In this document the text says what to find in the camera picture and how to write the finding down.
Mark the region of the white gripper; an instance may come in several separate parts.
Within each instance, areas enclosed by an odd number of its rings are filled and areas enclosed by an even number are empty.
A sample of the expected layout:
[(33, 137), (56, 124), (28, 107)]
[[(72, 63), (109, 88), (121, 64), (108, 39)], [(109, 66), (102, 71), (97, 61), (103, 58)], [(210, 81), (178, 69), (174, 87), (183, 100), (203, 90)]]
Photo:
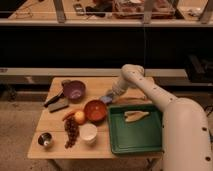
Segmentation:
[(119, 76), (112, 85), (112, 92), (115, 96), (121, 96), (126, 93), (128, 87), (128, 82), (122, 76)]

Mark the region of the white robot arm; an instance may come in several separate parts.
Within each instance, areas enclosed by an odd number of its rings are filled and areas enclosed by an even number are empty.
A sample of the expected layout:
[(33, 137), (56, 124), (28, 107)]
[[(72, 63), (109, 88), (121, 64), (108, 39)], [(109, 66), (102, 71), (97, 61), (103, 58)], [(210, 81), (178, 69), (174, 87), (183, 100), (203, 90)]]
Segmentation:
[(139, 65), (123, 65), (112, 92), (121, 96), (130, 85), (140, 89), (163, 113), (163, 171), (213, 171), (208, 119), (201, 105), (178, 98), (148, 80)]

